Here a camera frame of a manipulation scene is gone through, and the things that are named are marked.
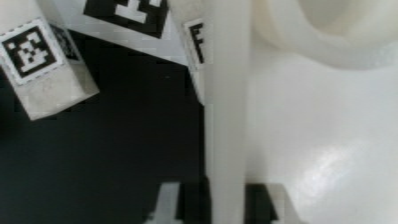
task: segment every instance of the black floor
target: black floor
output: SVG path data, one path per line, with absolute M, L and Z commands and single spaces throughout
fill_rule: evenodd
M 30 122 L 0 74 L 0 223 L 140 224 L 161 181 L 202 178 L 186 67 L 73 33 L 101 94 Z

